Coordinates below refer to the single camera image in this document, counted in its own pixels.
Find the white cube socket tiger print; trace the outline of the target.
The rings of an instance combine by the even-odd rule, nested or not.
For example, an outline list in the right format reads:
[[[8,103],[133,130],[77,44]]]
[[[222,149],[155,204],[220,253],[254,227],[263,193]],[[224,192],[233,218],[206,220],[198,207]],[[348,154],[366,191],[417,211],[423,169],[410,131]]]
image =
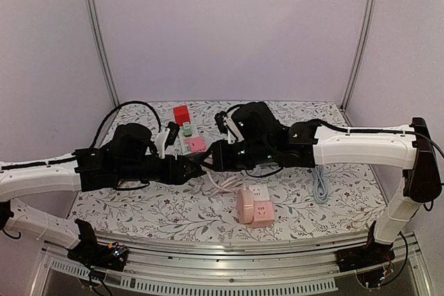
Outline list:
[[[248,190],[253,194],[254,202],[267,202],[270,200],[268,187],[264,184],[251,184]]]

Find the dark green cube socket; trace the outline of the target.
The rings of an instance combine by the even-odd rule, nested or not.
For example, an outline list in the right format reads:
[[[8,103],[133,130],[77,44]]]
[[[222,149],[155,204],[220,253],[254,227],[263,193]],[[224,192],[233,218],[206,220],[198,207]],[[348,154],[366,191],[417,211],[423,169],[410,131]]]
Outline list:
[[[185,162],[185,176],[187,179],[201,177],[204,174],[205,171],[202,169],[202,166],[200,164],[197,164],[193,161]]]

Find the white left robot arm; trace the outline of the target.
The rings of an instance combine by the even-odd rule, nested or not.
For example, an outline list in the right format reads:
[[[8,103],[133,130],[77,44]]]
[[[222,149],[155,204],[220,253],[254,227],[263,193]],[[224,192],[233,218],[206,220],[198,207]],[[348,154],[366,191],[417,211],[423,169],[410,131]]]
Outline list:
[[[203,175],[201,166],[184,157],[168,155],[171,128],[152,139],[140,124],[119,125],[100,148],[84,148],[57,159],[1,165],[1,229],[29,232],[35,237],[75,250],[88,264],[103,258],[93,227],[83,220],[65,220],[28,207],[21,197],[33,194],[116,189],[122,182],[159,182],[183,185]]]

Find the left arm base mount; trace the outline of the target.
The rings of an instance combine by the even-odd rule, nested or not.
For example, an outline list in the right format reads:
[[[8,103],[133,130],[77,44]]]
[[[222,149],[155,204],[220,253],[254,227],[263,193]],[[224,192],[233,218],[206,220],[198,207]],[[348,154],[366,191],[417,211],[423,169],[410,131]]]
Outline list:
[[[117,272],[123,272],[128,259],[128,248],[118,242],[107,245],[98,243],[92,226],[83,220],[75,219],[78,228],[79,242],[72,248],[68,248],[69,259],[77,261],[87,268],[99,267]]]

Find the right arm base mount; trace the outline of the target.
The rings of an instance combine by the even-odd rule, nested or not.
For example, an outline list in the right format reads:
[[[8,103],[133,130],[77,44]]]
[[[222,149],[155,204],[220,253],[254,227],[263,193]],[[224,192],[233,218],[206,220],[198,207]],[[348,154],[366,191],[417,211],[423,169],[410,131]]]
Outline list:
[[[393,244],[381,244],[375,241],[374,221],[368,230],[367,241],[364,245],[337,250],[334,255],[340,272],[348,272],[383,264],[395,258]]]

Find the pink round socket base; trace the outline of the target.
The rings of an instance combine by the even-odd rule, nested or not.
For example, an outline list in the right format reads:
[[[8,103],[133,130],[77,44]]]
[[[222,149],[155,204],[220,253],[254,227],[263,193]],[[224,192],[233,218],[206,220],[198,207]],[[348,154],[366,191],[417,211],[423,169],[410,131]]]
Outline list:
[[[254,197],[249,190],[237,191],[237,218],[241,224],[249,224],[254,216]]]

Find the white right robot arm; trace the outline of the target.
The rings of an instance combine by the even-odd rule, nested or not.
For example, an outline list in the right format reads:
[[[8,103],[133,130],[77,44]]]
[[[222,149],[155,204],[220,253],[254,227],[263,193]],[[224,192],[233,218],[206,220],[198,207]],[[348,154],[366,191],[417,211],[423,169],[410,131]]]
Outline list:
[[[281,124],[264,102],[240,105],[215,117],[226,140],[211,144],[199,158],[212,171],[243,171],[267,162],[280,168],[329,164],[369,164],[402,170],[398,190],[359,250],[364,265],[374,265],[422,204],[441,194],[437,154],[422,118],[394,128],[339,127],[321,119]]]

